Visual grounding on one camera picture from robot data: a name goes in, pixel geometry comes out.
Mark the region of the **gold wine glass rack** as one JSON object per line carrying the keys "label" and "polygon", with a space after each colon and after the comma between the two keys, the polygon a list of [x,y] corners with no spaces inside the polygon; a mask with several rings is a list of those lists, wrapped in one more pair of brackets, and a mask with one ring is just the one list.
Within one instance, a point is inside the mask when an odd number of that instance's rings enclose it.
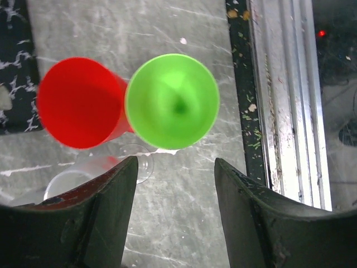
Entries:
{"label": "gold wine glass rack", "polygon": [[1,1],[1,135],[42,130],[40,82],[26,1]]}

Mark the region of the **red plastic wine glass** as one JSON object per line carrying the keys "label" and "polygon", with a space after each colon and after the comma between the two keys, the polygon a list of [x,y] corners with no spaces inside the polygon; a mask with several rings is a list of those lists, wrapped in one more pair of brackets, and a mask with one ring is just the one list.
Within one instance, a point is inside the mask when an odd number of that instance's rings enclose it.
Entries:
{"label": "red plastic wine glass", "polygon": [[74,57],[59,61],[38,88],[40,122],[65,146],[99,146],[132,131],[124,109],[127,86],[95,60]]}

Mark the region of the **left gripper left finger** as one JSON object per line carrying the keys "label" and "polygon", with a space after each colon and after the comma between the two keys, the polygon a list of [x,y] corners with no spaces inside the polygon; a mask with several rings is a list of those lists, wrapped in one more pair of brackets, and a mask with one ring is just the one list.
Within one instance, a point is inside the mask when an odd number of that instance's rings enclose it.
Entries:
{"label": "left gripper left finger", "polygon": [[138,159],[40,204],[1,206],[2,267],[121,267]]}

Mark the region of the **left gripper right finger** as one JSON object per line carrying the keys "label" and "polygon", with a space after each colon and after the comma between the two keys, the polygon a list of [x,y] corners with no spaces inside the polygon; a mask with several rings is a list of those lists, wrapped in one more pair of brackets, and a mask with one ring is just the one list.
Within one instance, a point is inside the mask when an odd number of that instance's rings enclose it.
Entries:
{"label": "left gripper right finger", "polygon": [[231,267],[355,267],[356,211],[286,198],[217,158],[214,177]]}

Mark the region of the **green plastic wine glass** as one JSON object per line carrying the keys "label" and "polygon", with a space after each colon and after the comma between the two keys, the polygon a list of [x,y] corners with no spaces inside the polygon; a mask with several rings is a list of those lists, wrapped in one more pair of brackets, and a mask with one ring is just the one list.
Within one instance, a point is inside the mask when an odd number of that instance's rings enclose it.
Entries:
{"label": "green plastic wine glass", "polygon": [[212,72],[184,54],[164,54],[144,63],[132,75],[125,97],[134,133],[165,150],[183,149],[202,139],[219,108],[219,87]]}

